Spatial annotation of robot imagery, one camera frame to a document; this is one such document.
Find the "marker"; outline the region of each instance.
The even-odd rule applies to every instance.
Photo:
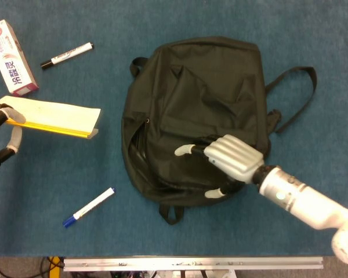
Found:
[[[79,55],[79,54],[86,52],[88,50],[91,50],[91,49],[94,49],[94,44],[92,42],[88,42],[82,46],[76,47],[73,50],[70,50],[70,51],[67,51],[61,55],[58,55],[57,57],[53,57],[50,60],[41,63],[40,66],[43,70],[45,70],[47,68],[54,66],[55,64],[58,64],[62,61],[65,61],[69,58],[72,58],[76,55]]]
[[[85,207],[74,213],[69,219],[63,222],[63,226],[65,228],[68,228],[73,223],[75,223],[79,218],[83,217],[84,214],[86,214],[88,211],[96,207],[98,204],[106,200],[108,197],[110,197],[112,194],[115,193],[114,188],[108,188],[106,191],[104,191],[101,195],[99,195],[97,198],[92,200],[89,204],[87,204]]]

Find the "backpack handle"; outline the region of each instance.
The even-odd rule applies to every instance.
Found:
[[[282,133],[294,120],[296,120],[297,117],[299,117],[299,115],[304,111],[304,109],[307,108],[307,106],[309,105],[309,103],[311,102],[311,100],[313,98],[314,93],[316,92],[317,74],[316,74],[315,69],[313,67],[294,67],[294,68],[288,69],[287,71],[283,72],[274,81],[269,83],[266,86],[266,95],[268,95],[271,92],[271,90],[273,88],[275,88],[288,74],[290,74],[291,72],[296,72],[296,71],[305,71],[306,73],[309,74],[309,77],[310,77],[312,84],[313,84],[313,91],[312,91],[311,96],[308,98],[307,102],[305,103],[305,105],[303,105],[303,107],[301,107],[301,109],[298,110],[298,112],[293,117],[291,117],[290,120],[288,120],[280,128],[278,128],[276,130],[276,133]]]
[[[160,204],[158,208],[158,212],[163,217],[163,219],[170,225],[177,224],[180,220],[182,220],[184,216],[184,207],[174,206],[175,218],[169,218],[169,210],[170,206],[165,204]]]

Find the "blue marker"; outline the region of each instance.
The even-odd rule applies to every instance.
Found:
[[[86,214],[89,210],[96,207],[98,204],[106,200],[108,197],[110,197],[112,194],[115,193],[115,188],[108,188],[106,191],[104,191],[101,195],[99,195],[97,198],[92,200],[89,204],[87,204],[85,207],[74,213],[69,219],[63,222],[63,226],[65,228],[68,228],[73,223],[75,223],[79,218],[83,217],[84,214]]]

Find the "black marker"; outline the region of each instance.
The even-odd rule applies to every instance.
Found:
[[[43,70],[45,70],[46,68],[50,68],[55,64],[58,64],[62,61],[65,61],[69,58],[72,58],[76,55],[79,55],[79,54],[81,54],[85,51],[91,50],[91,49],[94,49],[94,44],[92,42],[88,42],[82,46],[76,47],[73,50],[70,50],[70,51],[67,51],[61,55],[58,55],[57,57],[51,58],[50,60],[41,63],[40,66]]]

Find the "yellow notepad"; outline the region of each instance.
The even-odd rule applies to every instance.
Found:
[[[4,103],[13,107],[26,118],[26,122],[23,124],[8,119],[6,122],[11,125],[83,138],[92,138],[98,133],[98,129],[94,127],[100,109],[11,96],[1,98],[0,104]]]

